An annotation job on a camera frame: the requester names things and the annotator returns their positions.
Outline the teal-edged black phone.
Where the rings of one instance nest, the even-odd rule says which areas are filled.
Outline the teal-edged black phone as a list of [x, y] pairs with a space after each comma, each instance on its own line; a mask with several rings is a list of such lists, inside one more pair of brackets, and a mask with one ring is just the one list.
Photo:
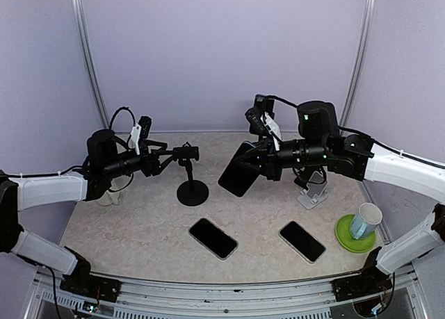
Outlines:
[[218, 185], [231, 194], [242, 197], [257, 180], [259, 174], [236, 164], [234, 159], [254, 148], [251, 142], [244, 141], [233, 155], [228, 166], [218, 180]]

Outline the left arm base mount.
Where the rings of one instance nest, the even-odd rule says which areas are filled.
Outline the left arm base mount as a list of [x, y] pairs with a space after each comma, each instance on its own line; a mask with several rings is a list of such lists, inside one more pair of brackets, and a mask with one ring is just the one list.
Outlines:
[[76, 295], [94, 298], [99, 301], [116, 303], [120, 294], [121, 282], [116, 279], [95, 275], [71, 275], [63, 277], [60, 289]]

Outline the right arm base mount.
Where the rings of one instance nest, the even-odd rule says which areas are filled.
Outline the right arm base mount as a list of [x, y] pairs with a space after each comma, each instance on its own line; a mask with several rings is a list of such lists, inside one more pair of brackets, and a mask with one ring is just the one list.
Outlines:
[[360, 274], [332, 281], [334, 296], [337, 302], [381, 293], [384, 289], [391, 289], [392, 286], [393, 284], [387, 275]]

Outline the blue-edged black phone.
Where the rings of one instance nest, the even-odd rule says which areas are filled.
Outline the blue-edged black phone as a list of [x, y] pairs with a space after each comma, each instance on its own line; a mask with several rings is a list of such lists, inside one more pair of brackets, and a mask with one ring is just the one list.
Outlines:
[[254, 107], [260, 112], [265, 111], [272, 119], [275, 118], [275, 113], [273, 112], [274, 103], [275, 100], [268, 95], [255, 95]]

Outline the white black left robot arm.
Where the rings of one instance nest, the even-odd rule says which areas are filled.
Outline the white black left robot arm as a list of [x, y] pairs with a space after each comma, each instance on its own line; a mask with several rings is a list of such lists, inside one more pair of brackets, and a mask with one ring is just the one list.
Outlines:
[[1, 174], [1, 251], [59, 271], [84, 295], [97, 288], [89, 262], [23, 228], [18, 213], [35, 206], [99, 199], [114, 179], [137, 171], [156, 176], [187, 154], [186, 147], [168, 149], [164, 142], [143, 138], [128, 145], [110, 129], [93, 133], [87, 149], [84, 164], [71, 170], [40, 176]]

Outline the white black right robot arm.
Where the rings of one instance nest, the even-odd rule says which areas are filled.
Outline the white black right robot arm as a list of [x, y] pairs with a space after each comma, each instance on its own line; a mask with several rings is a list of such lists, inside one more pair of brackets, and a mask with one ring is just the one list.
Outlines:
[[328, 171], [358, 181], [388, 183], [436, 201], [423, 222], [393, 243], [373, 250], [356, 278], [359, 292], [369, 294], [398, 268], [444, 244], [444, 164], [388, 147], [371, 136], [337, 123], [334, 105], [307, 101], [296, 106], [299, 140], [283, 141], [278, 125], [266, 112], [268, 98], [245, 117], [259, 139], [236, 153], [235, 165], [278, 181], [285, 168]]

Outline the black round-base phone stand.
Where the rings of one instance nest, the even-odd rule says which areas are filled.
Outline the black round-base phone stand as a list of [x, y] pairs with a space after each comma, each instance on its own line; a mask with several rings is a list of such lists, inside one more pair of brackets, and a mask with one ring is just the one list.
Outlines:
[[259, 142], [259, 143], [263, 143], [263, 142], [265, 142], [266, 140], [268, 139], [268, 136], [267, 135], [258, 135], [257, 136], [257, 142]]

